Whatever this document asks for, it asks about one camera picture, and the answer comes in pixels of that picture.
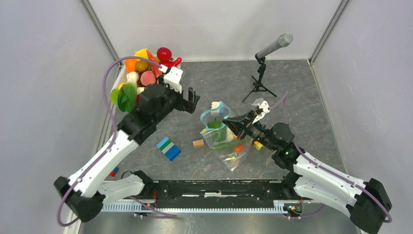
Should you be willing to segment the orange toy carrot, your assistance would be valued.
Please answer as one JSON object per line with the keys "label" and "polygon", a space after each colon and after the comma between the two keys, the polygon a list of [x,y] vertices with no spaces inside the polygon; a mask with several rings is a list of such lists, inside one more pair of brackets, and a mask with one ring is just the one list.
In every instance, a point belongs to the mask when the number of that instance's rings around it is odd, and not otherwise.
{"label": "orange toy carrot", "polygon": [[245,147],[245,143],[238,144],[233,147],[233,151],[236,153],[240,153],[244,150],[244,147]]}

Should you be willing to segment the green toy bell pepper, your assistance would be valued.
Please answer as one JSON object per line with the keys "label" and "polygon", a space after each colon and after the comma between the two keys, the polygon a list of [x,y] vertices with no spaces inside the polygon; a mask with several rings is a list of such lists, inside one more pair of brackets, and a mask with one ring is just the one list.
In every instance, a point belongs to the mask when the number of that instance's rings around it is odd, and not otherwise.
{"label": "green toy bell pepper", "polygon": [[224,141],[226,138],[226,126],[220,120],[208,122],[207,130],[209,130],[215,142]]}

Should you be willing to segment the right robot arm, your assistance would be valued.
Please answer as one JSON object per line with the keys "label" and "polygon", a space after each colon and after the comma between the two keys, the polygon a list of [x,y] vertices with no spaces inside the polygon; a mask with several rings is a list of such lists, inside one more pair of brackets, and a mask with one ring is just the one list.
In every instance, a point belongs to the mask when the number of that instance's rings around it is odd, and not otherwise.
{"label": "right robot arm", "polygon": [[223,123],[239,139],[249,136],[271,150],[274,162],[289,171],[281,186],[284,197],[300,196],[334,208],[368,234],[378,233],[384,223],[392,221],[392,204],[379,180],[365,181],[323,163],[294,142],[288,124],[279,122],[267,128],[257,118],[250,111]]}

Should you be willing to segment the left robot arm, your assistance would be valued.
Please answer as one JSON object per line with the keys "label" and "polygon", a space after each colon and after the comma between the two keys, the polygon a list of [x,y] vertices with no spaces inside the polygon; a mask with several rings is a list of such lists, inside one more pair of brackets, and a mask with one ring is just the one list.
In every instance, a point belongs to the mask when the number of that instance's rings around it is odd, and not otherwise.
{"label": "left robot arm", "polygon": [[200,96],[191,87],[188,98],[184,99],[183,93],[169,85],[148,86],[93,158],[70,177],[60,176],[54,181],[61,196],[60,206],[66,204],[76,220],[88,222],[112,202],[134,195],[143,199],[150,197],[153,185],[135,174],[108,184],[103,181],[127,155],[156,132],[157,124],[169,113],[177,110],[192,114],[199,100]]}

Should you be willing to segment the green toy cucumber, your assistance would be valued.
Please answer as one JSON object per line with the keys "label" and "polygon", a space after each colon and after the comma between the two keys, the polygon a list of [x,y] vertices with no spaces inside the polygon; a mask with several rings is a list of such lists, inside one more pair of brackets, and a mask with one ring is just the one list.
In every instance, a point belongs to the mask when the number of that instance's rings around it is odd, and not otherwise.
{"label": "green toy cucumber", "polygon": [[245,139],[241,139],[241,140],[234,139],[232,141],[216,144],[216,145],[212,146],[211,149],[212,150],[228,149],[228,148],[233,148],[233,147],[236,147],[236,146],[244,144],[244,143],[245,143]]}

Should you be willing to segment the clear zip top bag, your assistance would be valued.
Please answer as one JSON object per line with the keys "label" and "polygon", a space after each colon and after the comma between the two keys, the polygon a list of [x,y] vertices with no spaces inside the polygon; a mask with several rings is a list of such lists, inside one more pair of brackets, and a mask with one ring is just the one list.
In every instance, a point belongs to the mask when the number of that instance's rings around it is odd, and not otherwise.
{"label": "clear zip top bag", "polygon": [[252,139],[238,139],[223,121],[233,116],[223,101],[213,101],[211,107],[200,115],[204,129],[200,132],[210,151],[233,172],[246,159]]}

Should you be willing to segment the white toy radish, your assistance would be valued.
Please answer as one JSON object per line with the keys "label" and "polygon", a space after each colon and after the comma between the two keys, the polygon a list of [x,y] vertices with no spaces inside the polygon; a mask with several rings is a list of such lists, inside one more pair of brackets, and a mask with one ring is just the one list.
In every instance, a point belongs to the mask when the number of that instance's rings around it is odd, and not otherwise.
{"label": "white toy radish", "polygon": [[233,134],[233,132],[232,132],[229,128],[226,128],[226,138],[225,138],[225,142],[232,141],[233,139],[234,139],[234,134]]}

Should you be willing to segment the small red toy chili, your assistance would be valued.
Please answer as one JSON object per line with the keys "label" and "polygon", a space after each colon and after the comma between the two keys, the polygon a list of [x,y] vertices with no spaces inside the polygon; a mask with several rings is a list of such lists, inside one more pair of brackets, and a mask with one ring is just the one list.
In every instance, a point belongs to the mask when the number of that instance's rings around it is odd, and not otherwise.
{"label": "small red toy chili", "polygon": [[160,64],[161,64],[161,65],[164,65],[164,66],[166,66],[166,67],[168,67],[168,68],[171,68],[171,67],[178,67],[181,62],[182,62],[182,58],[181,58],[181,57],[178,57],[178,58],[175,59],[175,60],[162,61],[162,62],[160,62]]}

